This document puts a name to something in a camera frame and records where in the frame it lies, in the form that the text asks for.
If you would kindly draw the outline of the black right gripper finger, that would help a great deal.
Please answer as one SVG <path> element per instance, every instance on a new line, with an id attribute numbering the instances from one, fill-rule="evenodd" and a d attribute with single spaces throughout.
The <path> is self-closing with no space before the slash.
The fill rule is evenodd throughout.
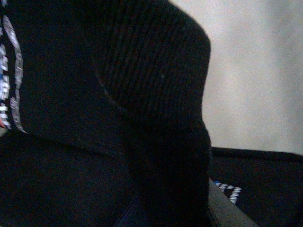
<path id="1" fill-rule="evenodd" d="M 207 215 L 212 227 L 258 227 L 209 179 Z"/>

